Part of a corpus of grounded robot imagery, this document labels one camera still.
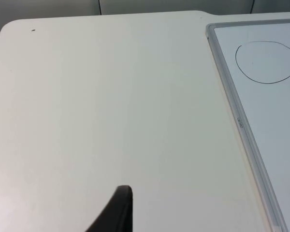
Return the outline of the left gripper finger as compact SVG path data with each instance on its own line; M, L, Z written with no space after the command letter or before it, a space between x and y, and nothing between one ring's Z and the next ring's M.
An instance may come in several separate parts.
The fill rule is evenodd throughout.
M109 202L87 232L132 232L133 192L129 185L118 186Z

